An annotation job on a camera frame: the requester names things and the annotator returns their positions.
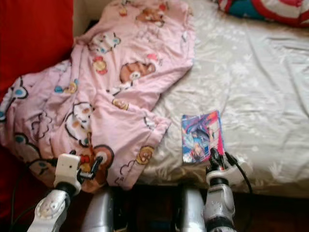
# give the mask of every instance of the white bed sheet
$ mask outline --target white bed sheet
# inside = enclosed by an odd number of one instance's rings
[[[181,117],[218,109],[225,149],[252,165],[255,193],[309,197],[309,31],[239,19],[187,0],[197,32],[192,70],[154,112],[172,120],[141,183],[205,184],[205,165],[183,165]],[[241,184],[236,191],[247,191]]]

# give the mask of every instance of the red sofa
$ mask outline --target red sofa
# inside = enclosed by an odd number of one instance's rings
[[[72,16],[73,0],[0,1],[0,22],[5,22],[0,24],[0,101],[18,76],[39,72],[69,56]],[[24,164],[3,147],[0,159],[0,222],[8,223],[12,191]],[[46,190],[28,172],[16,192],[15,217]]]

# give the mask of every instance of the black cable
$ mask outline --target black cable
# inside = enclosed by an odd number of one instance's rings
[[[19,184],[19,182],[21,181],[21,179],[25,176],[28,168],[33,165],[35,162],[38,161],[45,161],[50,163],[51,165],[53,165],[54,167],[57,165],[57,159],[53,158],[53,159],[35,159],[33,161],[31,161],[30,163],[27,163],[25,168],[23,169],[23,171],[21,172],[21,174],[19,175],[18,179],[16,180],[14,189],[13,189],[13,193],[12,193],[12,199],[11,199],[11,225],[13,224],[13,220],[14,220],[14,205],[15,205],[15,194],[16,194],[16,189],[17,186]]]
[[[18,220],[23,217],[26,213],[30,212],[32,209],[36,207],[37,204],[34,204],[33,206],[30,206],[28,209],[24,210],[16,219],[15,221],[11,224],[10,229],[8,232],[12,232],[15,224],[18,222]]]
[[[237,160],[232,156],[230,155],[229,153],[225,153],[228,161],[230,164],[234,164],[237,166],[237,168],[239,169],[239,171],[241,172],[243,178],[245,179],[245,182],[247,183],[247,186],[248,186],[248,189],[249,189],[249,194],[250,194],[250,212],[249,212],[249,218],[248,218],[248,221],[245,225],[245,227],[243,228],[243,232],[246,232],[251,224],[251,221],[252,221],[252,218],[253,218],[253,212],[252,212],[252,200],[253,200],[253,190],[252,190],[252,186],[250,184],[250,181],[249,179],[247,178],[245,172],[243,171],[243,169],[239,166],[239,164],[237,163]]]

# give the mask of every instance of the white plastic part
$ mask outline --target white plastic part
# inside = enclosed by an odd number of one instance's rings
[[[60,182],[70,183],[76,188],[74,195],[77,195],[81,190],[81,184],[77,180],[79,162],[80,156],[61,154],[58,157],[54,186]]]
[[[247,177],[249,177],[253,172],[252,167],[244,160],[238,160],[238,165],[243,169]],[[236,185],[244,180],[240,170],[236,165],[233,165],[224,171],[211,171],[206,175],[207,184],[209,185],[210,180],[216,177],[221,177],[228,180],[229,185]]]

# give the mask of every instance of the pink blanket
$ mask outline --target pink blanket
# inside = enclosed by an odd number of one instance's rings
[[[19,77],[0,105],[0,141],[24,162],[73,152],[89,172],[83,190],[108,183],[131,188],[169,120],[150,112],[160,94],[192,66],[194,30],[179,0],[111,2],[77,38],[70,60]],[[52,185],[54,168],[32,165]]]

